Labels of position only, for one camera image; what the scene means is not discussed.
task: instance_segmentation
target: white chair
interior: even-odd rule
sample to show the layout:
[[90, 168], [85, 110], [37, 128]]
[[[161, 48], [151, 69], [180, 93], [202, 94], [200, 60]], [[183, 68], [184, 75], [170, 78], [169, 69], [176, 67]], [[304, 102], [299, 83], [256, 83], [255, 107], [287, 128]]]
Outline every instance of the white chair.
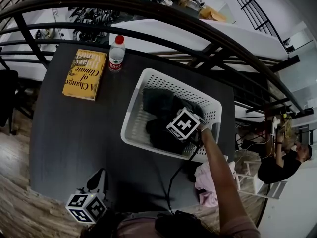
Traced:
[[[244, 161], [243, 163], [245, 163], [247, 165], [247, 172], [246, 172], [246, 174], [236, 173], [235, 179], [237, 182], [238, 191], [246, 193], [246, 194], [250, 194], [250, 195], [279, 200], [287, 182], [286, 181], [279, 181], [279, 182], [273, 183], [269, 193], [267, 195], [262, 194], [262, 193], [260, 193], [260, 191], [264, 185], [264, 182], [259, 179], [258, 172], [256, 172], [255, 175], [251, 175], [251, 170], [250, 170], [250, 164], [260, 165], [261, 162], [260, 161]], [[253, 192], [241, 190], [241, 182], [244, 179], [253, 180]]]

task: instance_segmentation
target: yellow book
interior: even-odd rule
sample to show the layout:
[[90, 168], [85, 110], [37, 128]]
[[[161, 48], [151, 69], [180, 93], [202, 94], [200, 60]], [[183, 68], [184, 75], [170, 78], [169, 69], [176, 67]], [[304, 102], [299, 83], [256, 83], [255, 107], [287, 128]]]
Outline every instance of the yellow book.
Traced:
[[106, 57], [106, 53], [78, 50], [68, 72], [63, 94], [95, 100]]

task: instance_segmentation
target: dark table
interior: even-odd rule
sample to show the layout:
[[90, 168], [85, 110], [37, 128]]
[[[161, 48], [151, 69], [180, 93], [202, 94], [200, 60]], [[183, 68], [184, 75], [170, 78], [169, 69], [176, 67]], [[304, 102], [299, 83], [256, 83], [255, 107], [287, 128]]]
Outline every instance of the dark table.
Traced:
[[[30, 141], [31, 188], [66, 202], [88, 177], [105, 168], [109, 174], [107, 198], [122, 211], [167, 208], [165, 189], [184, 162], [128, 144], [120, 131], [130, 98], [145, 68], [172, 76], [219, 100], [222, 121], [219, 146], [229, 159], [234, 152], [234, 97], [232, 88], [183, 68], [155, 59], [126, 53], [123, 69], [112, 74], [107, 68], [101, 78], [96, 101], [62, 94], [71, 62], [78, 49], [108, 50], [60, 44], [43, 80], [32, 123]], [[171, 190], [174, 209], [195, 205], [198, 198], [188, 174], [180, 172]]]

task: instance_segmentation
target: red bottle cap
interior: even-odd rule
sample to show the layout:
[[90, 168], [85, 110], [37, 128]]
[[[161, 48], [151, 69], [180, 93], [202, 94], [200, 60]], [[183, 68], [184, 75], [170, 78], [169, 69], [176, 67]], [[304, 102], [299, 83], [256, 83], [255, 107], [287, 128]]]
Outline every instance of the red bottle cap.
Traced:
[[122, 44], [124, 41], [124, 37], [122, 35], [117, 35], [115, 40], [114, 40], [117, 44]]

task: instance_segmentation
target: white plastic basket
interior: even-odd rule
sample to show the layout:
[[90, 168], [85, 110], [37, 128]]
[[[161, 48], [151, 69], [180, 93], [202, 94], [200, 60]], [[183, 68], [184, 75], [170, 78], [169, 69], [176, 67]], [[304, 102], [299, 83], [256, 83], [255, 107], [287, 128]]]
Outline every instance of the white plastic basket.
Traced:
[[[146, 149], [151, 152], [156, 152], [179, 159], [189, 159], [194, 153], [196, 147], [191, 144], [185, 148], [183, 154], [176, 154], [155, 148], [150, 143], [150, 135], [146, 132], [147, 122], [154, 120], [157, 117], [143, 110], [143, 89], [156, 88], [166, 89], [174, 93], [175, 96], [192, 101], [200, 105], [204, 112], [204, 120], [218, 142], [220, 123], [221, 123], [221, 104], [214, 98], [198, 91], [197, 89], [186, 85], [170, 76], [151, 68], [145, 69], [135, 87], [124, 122], [121, 129], [122, 140], [130, 145]], [[201, 148], [193, 161], [205, 162], [207, 160], [204, 148]]]

